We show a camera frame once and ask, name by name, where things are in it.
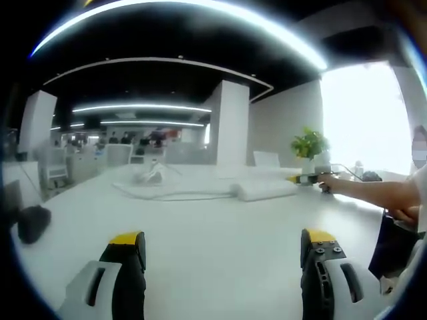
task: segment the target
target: potted plant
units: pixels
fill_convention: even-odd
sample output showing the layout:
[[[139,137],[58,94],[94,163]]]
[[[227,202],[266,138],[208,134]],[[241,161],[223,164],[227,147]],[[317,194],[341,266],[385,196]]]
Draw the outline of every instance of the potted plant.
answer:
[[[296,156],[302,160],[302,173],[308,174],[314,172],[314,157],[327,151],[329,143],[320,132],[304,127],[304,135],[295,136],[291,148]]]

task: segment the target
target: person's arm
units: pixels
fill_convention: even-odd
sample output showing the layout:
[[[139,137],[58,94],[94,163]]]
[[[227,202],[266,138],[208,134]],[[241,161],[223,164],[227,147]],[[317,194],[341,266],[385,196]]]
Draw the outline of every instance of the person's arm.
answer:
[[[413,226],[418,224],[418,216],[420,214],[420,207],[411,207],[408,209],[392,209],[388,210],[388,215],[396,220],[404,221],[405,223]]]
[[[405,182],[355,182],[321,175],[321,188],[329,187],[332,193],[360,199],[386,209],[407,209],[419,206],[420,193],[413,179]]]

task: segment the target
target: ceiling light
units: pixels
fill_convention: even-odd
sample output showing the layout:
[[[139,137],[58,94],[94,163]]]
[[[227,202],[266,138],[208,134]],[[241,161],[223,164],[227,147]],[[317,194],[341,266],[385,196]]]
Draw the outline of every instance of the ceiling light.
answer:
[[[325,59],[320,56],[316,50],[310,47],[304,40],[300,39],[285,27],[270,21],[257,13],[238,7],[237,5],[231,5],[229,3],[212,1],[212,0],[121,0],[108,3],[106,5],[101,5],[92,10],[86,11],[59,26],[48,34],[39,44],[36,46],[31,56],[33,56],[40,48],[46,45],[54,37],[58,36],[60,33],[64,32],[66,29],[72,27],[73,25],[90,18],[98,13],[109,11],[112,9],[117,9],[119,7],[125,7],[128,5],[137,5],[142,3],[155,3],[155,2],[169,2],[169,3],[187,3],[191,5],[199,5],[202,7],[208,7],[210,9],[221,11],[228,15],[232,15],[238,19],[244,20],[247,23],[255,25],[260,29],[263,29],[266,33],[269,33],[271,36],[280,40],[283,44],[289,45],[293,50],[297,51],[300,55],[305,57],[310,63],[315,65],[319,70],[324,70],[328,66]]]
[[[174,122],[174,121],[152,121],[152,120],[135,120],[135,121],[101,121],[102,125],[187,125],[189,127],[204,127],[201,123]]]
[[[166,109],[166,110],[188,110],[188,111],[199,111],[199,112],[212,112],[209,109],[194,108],[194,107],[183,107],[180,105],[152,105],[152,104],[133,104],[133,105],[100,105],[96,107],[78,108],[74,109],[73,112],[82,112],[90,110],[105,110],[105,109]]]

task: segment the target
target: window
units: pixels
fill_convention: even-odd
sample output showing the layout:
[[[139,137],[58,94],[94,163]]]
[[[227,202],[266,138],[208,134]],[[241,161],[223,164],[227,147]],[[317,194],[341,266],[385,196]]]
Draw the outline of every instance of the window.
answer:
[[[387,62],[326,72],[321,80],[324,135],[331,161],[407,175],[410,128],[397,78]]]

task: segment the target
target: green plant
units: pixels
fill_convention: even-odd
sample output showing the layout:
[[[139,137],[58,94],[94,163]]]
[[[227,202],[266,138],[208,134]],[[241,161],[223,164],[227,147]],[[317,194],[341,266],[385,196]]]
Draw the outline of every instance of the green plant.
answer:
[[[299,158],[312,160],[315,155],[329,149],[328,140],[318,131],[304,127],[304,135],[295,136],[296,140],[291,143],[292,151]]]

